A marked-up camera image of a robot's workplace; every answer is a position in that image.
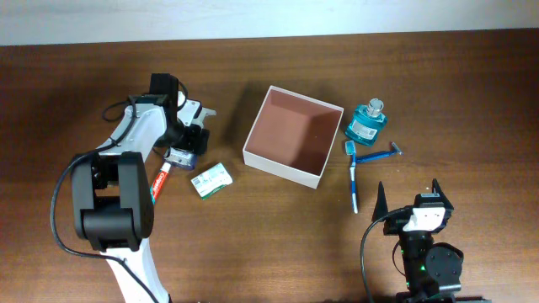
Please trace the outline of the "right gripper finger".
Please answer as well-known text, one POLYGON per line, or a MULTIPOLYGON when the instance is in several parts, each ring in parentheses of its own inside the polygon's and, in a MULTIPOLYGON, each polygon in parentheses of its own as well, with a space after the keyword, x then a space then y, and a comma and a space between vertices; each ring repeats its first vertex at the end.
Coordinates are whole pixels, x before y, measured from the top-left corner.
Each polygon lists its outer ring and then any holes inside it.
POLYGON ((438 183, 437 179, 434 178, 432 180, 432 193, 433 194, 438 194, 439 198, 440 198, 440 201, 441 203, 444 205, 444 207, 447 209, 447 210, 454 210, 454 206, 452 205, 452 203, 447 199, 446 195, 443 193, 441 187, 440 187, 440 184, 438 183))
POLYGON ((378 183, 376 205, 373 210, 371 221, 375 222, 388 214, 387 198, 382 181, 378 183))

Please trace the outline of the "clear hand soap pump bottle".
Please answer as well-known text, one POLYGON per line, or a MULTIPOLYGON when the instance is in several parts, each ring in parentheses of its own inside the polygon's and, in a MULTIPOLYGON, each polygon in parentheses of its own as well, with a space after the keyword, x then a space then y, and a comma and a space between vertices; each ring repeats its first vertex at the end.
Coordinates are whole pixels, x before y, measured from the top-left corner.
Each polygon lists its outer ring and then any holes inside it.
POLYGON ((164 160, 172 166, 192 171, 195 169, 197 156, 191 151, 170 147, 165 153, 164 160))

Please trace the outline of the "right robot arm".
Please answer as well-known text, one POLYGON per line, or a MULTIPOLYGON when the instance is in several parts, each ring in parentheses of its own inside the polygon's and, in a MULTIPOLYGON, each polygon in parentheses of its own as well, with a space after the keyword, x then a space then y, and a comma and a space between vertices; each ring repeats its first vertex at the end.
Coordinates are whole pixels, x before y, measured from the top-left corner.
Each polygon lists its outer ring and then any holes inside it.
POLYGON ((376 206, 360 248, 373 227, 382 223, 383 234, 397 236, 394 251, 400 251, 407 290, 395 295, 396 302, 485 302, 481 296, 457 297, 462 289, 460 277, 464 254, 446 242, 435 242, 454 211, 437 180, 432 191, 417 194, 412 205, 390 211, 384 186, 378 185, 376 206))

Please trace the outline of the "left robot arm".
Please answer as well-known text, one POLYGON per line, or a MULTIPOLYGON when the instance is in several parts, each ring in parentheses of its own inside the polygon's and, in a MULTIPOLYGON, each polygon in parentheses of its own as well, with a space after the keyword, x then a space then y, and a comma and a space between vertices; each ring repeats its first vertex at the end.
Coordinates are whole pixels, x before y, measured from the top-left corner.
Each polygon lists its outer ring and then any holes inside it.
POLYGON ((89 242, 91 258, 105 260, 127 302, 169 302, 158 278, 149 237, 155 191, 145 161, 154 148, 194 157, 207 150, 204 127, 213 112, 188 98, 169 73, 153 73, 147 93, 131 95, 111 136, 69 169, 77 236, 89 242))

